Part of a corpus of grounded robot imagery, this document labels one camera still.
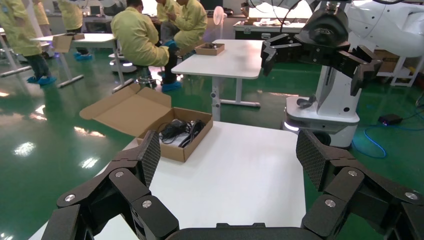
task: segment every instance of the fan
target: fan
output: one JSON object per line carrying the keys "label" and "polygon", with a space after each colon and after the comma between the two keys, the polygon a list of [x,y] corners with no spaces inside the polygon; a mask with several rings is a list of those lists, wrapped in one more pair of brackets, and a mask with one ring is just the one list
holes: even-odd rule
{"label": "fan", "polygon": [[224,19],[227,17],[227,14],[224,12],[224,8],[222,6],[216,6],[215,10],[213,11],[213,23],[215,25],[219,25],[220,29],[220,35],[219,39],[223,38],[223,24]]}

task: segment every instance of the yellow lab coat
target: yellow lab coat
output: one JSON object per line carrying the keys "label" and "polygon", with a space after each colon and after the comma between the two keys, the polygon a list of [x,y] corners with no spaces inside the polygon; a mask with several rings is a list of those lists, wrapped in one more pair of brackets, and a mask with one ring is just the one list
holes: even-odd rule
{"label": "yellow lab coat", "polygon": [[49,25],[49,20],[46,16],[46,11],[44,10],[43,3],[39,1],[38,3],[34,3],[34,13],[37,18],[38,25]]}
{"label": "yellow lab coat", "polygon": [[167,13],[175,13],[177,16],[181,14],[181,6],[175,0],[166,0],[165,6],[158,3],[156,10],[157,19],[161,22],[167,22],[169,20]]}
{"label": "yellow lab coat", "polygon": [[122,47],[125,59],[140,66],[165,66],[170,58],[168,47],[157,47],[159,34],[150,17],[127,7],[110,24]]}
{"label": "yellow lab coat", "polygon": [[83,11],[77,4],[65,0],[57,0],[57,5],[62,12],[63,24],[66,30],[75,30],[83,26]]}
{"label": "yellow lab coat", "polygon": [[[40,43],[31,41],[37,36],[22,0],[0,0],[0,5],[0,25],[13,51],[24,57],[41,54]],[[24,26],[18,26],[15,17],[24,19]]]}
{"label": "yellow lab coat", "polygon": [[180,31],[175,35],[176,45],[182,49],[197,43],[205,34],[208,16],[202,4],[197,0],[188,0],[182,6],[181,15],[177,15],[175,25]]}

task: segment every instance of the carbon fiber finger pad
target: carbon fiber finger pad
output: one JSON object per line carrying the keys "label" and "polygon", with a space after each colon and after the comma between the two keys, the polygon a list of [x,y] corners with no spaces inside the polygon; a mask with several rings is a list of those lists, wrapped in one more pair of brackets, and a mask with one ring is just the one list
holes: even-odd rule
{"label": "carbon fiber finger pad", "polygon": [[145,185],[149,188],[158,167],[159,159],[161,159],[161,145],[159,144],[158,133],[152,130],[147,132],[141,144],[145,146],[143,146],[143,150],[137,156],[137,161],[141,161]]}
{"label": "carbon fiber finger pad", "polygon": [[322,191],[324,184],[324,172],[328,167],[328,161],[320,147],[322,143],[307,130],[301,130],[297,138],[296,155],[306,171],[313,185],[318,191]]}

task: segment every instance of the hand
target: hand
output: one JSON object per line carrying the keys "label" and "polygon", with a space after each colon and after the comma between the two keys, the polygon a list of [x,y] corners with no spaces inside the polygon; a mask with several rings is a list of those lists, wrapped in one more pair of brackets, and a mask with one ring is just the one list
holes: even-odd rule
{"label": "hand", "polygon": [[177,19],[177,15],[174,12],[167,12],[166,15],[168,15],[169,20],[175,21]]}
{"label": "hand", "polygon": [[17,25],[18,27],[23,27],[23,26],[25,26],[25,19],[15,16],[15,17],[14,17],[14,20],[15,20],[16,25]]}

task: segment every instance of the blue cable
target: blue cable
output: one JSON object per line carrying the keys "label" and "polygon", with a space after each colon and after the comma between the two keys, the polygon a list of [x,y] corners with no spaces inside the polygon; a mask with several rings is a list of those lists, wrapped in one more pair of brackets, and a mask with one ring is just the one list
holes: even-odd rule
{"label": "blue cable", "polygon": [[361,154],[363,154],[363,155],[365,155],[365,156],[368,156],[368,157],[370,157],[370,158],[373,158],[373,159],[385,159],[386,157],[387,157],[387,152],[386,152],[386,150],[380,145],[380,144],[378,144],[376,141],[374,141],[374,140],[372,140],[371,139],[371,137],[370,136],[368,136],[368,134],[367,134],[367,131],[368,130],[370,130],[370,129],[374,129],[374,128],[378,128],[379,126],[371,126],[371,127],[368,127],[368,128],[366,128],[364,131],[363,131],[363,134],[365,135],[365,137],[371,142],[371,143],[373,143],[374,145],[376,145],[378,148],[380,148],[381,149],[381,151],[383,152],[383,154],[384,154],[384,156],[372,156],[372,155],[369,155],[369,154],[367,154],[367,153],[365,153],[365,152],[363,152],[363,151],[361,151],[361,150],[359,150],[359,148],[355,145],[355,143],[354,143],[354,141],[353,141],[353,139],[352,139],[352,145],[353,145],[353,147],[359,152],[359,153],[361,153]]}
{"label": "blue cable", "polygon": [[[415,109],[415,112],[417,113],[417,116],[419,116],[422,120],[424,120],[424,116],[422,116],[421,114],[419,114],[419,112],[418,112],[418,108],[417,109]],[[373,158],[373,159],[385,159],[386,157],[387,157],[387,152],[386,152],[386,150],[380,145],[380,144],[378,144],[376,141],[374,141],[373,139],[371,139],[371,137],[370,136],[368,136],[368,134],[367,134],[367,131],[368,130],[370,130],[370,129],[374,129],[374,128],[394,128],[394,129],[400,129],[400,130],[404,130],[404,131],[412,131],[412,132],[418,132],[418,131],[424,131],[424,128],[407,128],[407,127],[402,127],[402,126],[396,126],[396,125],[373,125],[373,126],[370,126],[370,127],[368,127],[368,128],[366,128],[364,131],[363,131],[363,134],[365,135],[365,137],[371,142],[371,143],[373,143],[374,145],[376,145],[378,148],[380,148],[381,149],[381,151],[383,152],[383,154],[384,154],[384,156],[372,156],[372,155],[369,155],[369,154],[367,154],[367,153],[365,153],[365,152],[363,152],[363,151],[361,151],[361,150],[359,150],[358,149],[358,147],[355,145],[355,143],[354,143],[354,141],[352,140],[352,145],[353,145],[353,147],[359,152],[359,153],[361,153],[361,154],[363,154],[363,155],[365,155],[365,156],[368,156],[368,157],[370,157],[370,158]]]}

